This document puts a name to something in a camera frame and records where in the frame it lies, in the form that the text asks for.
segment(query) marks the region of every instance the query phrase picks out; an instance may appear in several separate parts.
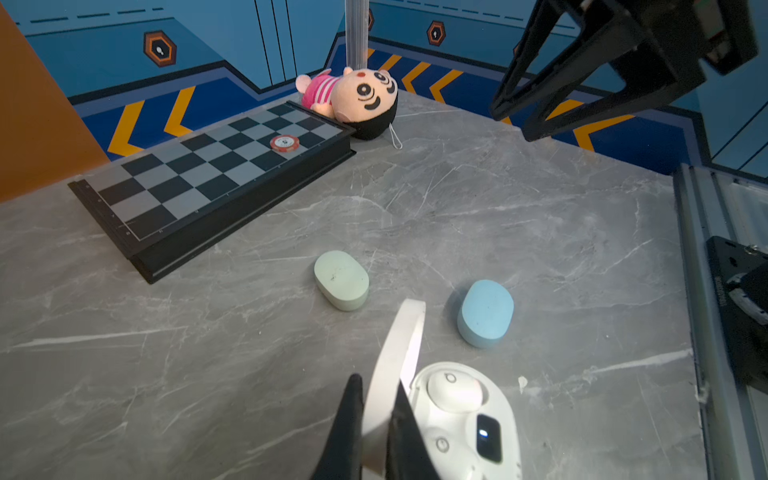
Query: blue eraser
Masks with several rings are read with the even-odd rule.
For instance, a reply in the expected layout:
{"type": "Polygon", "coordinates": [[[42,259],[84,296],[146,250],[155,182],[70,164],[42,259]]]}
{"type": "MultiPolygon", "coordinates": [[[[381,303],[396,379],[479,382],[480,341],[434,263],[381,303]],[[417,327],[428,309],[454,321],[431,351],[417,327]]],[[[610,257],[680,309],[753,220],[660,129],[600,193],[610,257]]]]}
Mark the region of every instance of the blue eraser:
{"type": "Polygon", "coordinates": [[[515,302],[507,289],[479,280],[469,289],[458,312],[458,331],[470,345],[487,349],[507,333],[515,302]]]}

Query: stuffed toy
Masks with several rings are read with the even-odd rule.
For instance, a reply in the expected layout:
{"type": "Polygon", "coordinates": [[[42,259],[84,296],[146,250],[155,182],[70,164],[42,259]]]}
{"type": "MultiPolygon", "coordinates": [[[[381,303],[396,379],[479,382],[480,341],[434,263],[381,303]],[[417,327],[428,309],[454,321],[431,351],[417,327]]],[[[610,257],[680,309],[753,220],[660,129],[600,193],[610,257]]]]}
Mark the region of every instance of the stuffed toy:
{"type": "Polygon", "coordinates": [[[333,77],[331,70],[315,78],[300,75],[296,89],[302,105],[356,130],[353,137],[372,140],[383,133],[397,112],[397,82],[387,70],[353,70],[333,77]]]}

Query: poker chip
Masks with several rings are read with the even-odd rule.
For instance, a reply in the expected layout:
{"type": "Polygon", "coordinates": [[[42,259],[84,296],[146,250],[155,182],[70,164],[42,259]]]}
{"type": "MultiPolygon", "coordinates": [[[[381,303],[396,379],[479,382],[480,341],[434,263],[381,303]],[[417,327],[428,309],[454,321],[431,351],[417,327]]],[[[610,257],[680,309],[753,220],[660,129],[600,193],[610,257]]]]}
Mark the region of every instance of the poker chip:
{"type": "Polygon", "coordinates": [[[278,135],[270,141],[272,150],[287,153],[299,147],[299,139],[293,135],[278,135]]]}

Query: green eraser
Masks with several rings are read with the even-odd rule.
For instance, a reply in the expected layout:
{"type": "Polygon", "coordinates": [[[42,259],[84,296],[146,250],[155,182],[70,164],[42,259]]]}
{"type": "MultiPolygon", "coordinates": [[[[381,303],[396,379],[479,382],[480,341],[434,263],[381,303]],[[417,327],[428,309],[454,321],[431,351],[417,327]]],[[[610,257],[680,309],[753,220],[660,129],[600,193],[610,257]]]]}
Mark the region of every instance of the green eraser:
{"type": "Polygon", "coordinates": [[[368,273],[348,253],[325,252],[315,262],[315,280],[334,307],[349,312],[368,296],[368,273]]]}

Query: doll face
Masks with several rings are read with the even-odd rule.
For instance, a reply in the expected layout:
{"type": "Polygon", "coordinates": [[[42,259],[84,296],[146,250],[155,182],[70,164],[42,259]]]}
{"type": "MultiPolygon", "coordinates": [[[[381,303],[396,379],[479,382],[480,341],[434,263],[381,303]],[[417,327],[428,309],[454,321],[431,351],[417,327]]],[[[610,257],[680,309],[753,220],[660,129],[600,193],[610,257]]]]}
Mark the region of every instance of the doll face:
{"type": "Polygon", "coordinates": [[[345,69],[333,88],[331,103],[336,118],[359,122],[378,117],[389,110],[397,98],[397,82],[387,70],[345,69]]]}

